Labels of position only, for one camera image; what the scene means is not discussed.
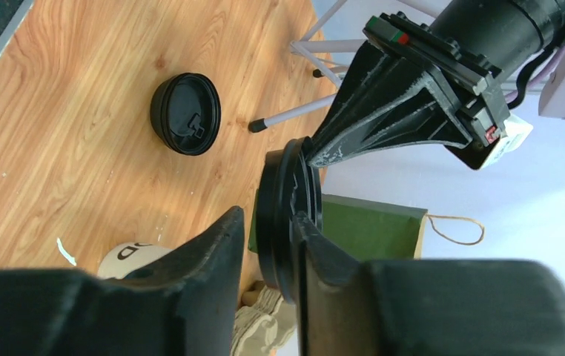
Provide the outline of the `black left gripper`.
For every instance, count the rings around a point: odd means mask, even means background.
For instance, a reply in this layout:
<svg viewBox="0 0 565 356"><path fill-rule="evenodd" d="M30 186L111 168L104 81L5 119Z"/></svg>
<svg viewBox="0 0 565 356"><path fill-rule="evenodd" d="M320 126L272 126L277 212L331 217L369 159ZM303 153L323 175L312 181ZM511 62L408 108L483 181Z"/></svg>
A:
<svg viewBox="0 0 565 356"><path fill-rule="evenodd" d="M453 1L429 25L383 14L364 31L308 162L439 144L479 170L503 155L511 109L565 45L565 1Z"/></svg>

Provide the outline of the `cardboard cup carrier stack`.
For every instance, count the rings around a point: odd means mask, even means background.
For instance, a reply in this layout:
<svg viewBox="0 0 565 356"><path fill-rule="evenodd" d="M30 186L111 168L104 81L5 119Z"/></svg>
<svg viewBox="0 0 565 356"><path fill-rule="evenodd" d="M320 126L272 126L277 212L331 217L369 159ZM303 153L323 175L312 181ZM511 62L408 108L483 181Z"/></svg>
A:
<svg viewBox="0 0 565 356"><path fill-rule="evenodd" d="M282 294L256 281L241 296L234 316L232 355L275 355L297 329L296 306Z"/></svg>

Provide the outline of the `black coffee cup lid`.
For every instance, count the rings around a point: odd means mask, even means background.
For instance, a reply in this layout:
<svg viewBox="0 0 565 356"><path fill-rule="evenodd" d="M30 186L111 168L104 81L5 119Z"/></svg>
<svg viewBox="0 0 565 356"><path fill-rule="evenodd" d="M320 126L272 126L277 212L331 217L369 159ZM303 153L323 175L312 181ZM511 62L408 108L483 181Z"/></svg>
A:
<svg viewBox="0 0 565 356"><path fill-rule="evenodd" d="M308 163L309 137L291 139L265 155L254 215L256 253L265 283L293 304L296 291L292 237L293 217L304 213L323 228L319 170Z"/></svg>

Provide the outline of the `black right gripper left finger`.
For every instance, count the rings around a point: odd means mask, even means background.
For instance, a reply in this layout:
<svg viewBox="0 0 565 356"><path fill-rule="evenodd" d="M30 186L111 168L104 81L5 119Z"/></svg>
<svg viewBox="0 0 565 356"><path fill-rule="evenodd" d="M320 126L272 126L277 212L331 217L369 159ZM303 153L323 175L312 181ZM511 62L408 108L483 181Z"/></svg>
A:
<svg viewBox="0 0 565 356"><path fill-rule="evenodd" d="M0 269L0 355L229 355L244 212L122 279Z"/></svg>

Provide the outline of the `white paper coffee cup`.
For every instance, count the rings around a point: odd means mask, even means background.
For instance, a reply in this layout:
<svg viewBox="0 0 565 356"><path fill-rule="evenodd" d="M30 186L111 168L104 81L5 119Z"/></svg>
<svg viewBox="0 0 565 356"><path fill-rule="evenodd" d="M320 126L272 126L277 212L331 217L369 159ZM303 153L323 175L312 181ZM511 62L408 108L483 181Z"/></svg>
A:
<svg viewBox="0 0 565 356"><path fill-rule="evenodd" d="M122 279L130 272L152 263L172 249L149 243L123 243L110 250L99 264L97 276Z"/></svg>

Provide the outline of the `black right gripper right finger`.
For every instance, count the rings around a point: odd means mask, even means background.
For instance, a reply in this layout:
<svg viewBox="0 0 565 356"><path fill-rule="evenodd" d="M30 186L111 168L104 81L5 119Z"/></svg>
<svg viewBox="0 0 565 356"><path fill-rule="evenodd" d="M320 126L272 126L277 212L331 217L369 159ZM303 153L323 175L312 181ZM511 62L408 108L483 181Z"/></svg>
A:
<svg viewBox="0 0 565 356"><path fill-rule="evenodd" d="M565 287L531 260L369 260L294 218L301 355L565 355Z"/></svg>

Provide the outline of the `green paper bag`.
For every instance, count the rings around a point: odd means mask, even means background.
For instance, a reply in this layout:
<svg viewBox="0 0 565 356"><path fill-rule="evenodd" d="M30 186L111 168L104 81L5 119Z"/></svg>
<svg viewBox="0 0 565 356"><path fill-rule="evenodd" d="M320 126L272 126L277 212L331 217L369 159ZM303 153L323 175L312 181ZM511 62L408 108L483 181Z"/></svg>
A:
<svg viewBox="0 0 565 356"><path fill-rule="evenodd" d="M304 213L294 215L292 251L342 263L418 259L426 223L437 216L411 208L350 197L322 195L323 228ZM248 249L256 253L254 218Z"/></svg>

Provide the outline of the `white tripod stand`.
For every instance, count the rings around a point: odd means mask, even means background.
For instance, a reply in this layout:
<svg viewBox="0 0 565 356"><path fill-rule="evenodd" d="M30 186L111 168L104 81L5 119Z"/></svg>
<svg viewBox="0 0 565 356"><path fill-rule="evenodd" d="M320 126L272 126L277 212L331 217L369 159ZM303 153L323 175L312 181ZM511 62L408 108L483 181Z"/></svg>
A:
<svg viewBox="0 0 565 356"><path fill-rule="evenodd" d="M401 11L414 21L429 24L447 4L447 1L313 1L317 20L303 35L291 40L286 53L307 64L311 78L333 88L318 99L304 99L294 107L255 119L248 124L248 130L255 134L292 123L319 124L363 42L362 29L371 16Z"/></svg>

